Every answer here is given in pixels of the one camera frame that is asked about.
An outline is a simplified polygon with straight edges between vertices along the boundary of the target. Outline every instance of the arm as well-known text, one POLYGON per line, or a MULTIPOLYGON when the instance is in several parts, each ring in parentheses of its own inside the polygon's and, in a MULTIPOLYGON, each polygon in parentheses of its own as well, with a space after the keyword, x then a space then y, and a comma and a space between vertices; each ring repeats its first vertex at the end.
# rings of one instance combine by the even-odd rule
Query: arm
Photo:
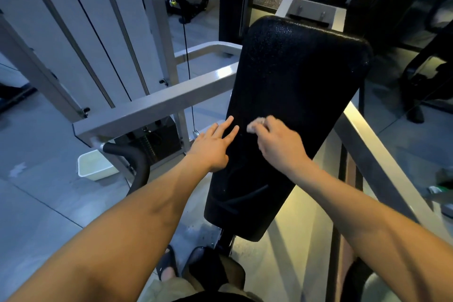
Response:
POLYGON ((268 116, 252 125, 264 158, 330 216, 362 260, 404 302, 453 299, 453 248, 425 228, 321 170, 298 133, 268 116))
POLYGON ((213 124, 173 169, 90 223, 11 296, 16 301, 136 301, 201 179, 228 163, 233 117, 213 124))

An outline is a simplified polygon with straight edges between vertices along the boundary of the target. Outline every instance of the person's left arm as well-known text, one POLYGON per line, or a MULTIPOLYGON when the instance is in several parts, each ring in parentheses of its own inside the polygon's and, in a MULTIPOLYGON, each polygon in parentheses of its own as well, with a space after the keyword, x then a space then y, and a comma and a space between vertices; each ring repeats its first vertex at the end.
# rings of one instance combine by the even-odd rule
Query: person's left arm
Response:
POLYGON ((90 223, 38 269, 9 302, 136 301, 170 242, 186 202, 208 172, 224 168, 239 127, 233 117, 200 134, 173 169, 90 223))

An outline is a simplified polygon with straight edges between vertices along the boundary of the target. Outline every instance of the forearm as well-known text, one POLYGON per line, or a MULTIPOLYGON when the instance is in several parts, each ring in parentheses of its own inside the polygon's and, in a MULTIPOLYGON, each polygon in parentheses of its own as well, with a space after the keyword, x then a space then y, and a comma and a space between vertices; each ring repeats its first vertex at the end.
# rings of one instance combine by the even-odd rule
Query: forearm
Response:
POLYGON ((291 179, 320 204, 355 252, 401 300, 451 299, 449 244, 315 166, 291 179))
POLYGON ((190 194, 207 172, 207 167, 186 156, 89 224, 11 300, 48 300, 49 289, 38 287, 56 284, 62 289, 52 293, 66 301, 135 301, 170 242, 190 194), (77 294, 65 296, 65 289, 70 291, 67 277, 72 277, 77 294))

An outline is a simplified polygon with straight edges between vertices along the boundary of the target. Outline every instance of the curved black handle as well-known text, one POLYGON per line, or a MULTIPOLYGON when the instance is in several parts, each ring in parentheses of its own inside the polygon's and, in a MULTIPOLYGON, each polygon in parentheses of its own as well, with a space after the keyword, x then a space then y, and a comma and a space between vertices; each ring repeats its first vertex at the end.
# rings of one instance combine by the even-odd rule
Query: curved black handle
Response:
POLYGON ((150 177, 150 165, 144 152, 133 146, 120 146, 111 142, 105 143, 102 146, 102 151, 108 154, 124 156, 134 168, 135 178, 127 196, 148 182, 148 178, 150 177))

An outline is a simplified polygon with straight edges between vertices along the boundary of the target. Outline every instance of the black seat cushion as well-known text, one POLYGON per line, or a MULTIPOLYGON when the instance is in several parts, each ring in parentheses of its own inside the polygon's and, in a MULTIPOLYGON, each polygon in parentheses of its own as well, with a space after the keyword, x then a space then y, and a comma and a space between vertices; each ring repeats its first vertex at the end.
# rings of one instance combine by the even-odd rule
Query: black seat cushion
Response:
POLYGON ((256 21, 243 43, 228 107, 239 125, 227 167, 214 173, 204 217, 258 241, 294 184, 271 167, 246 126, 274 115, 297 131, 313 158, 368 71, 371 48, 362 39, 275 16, 256 21))

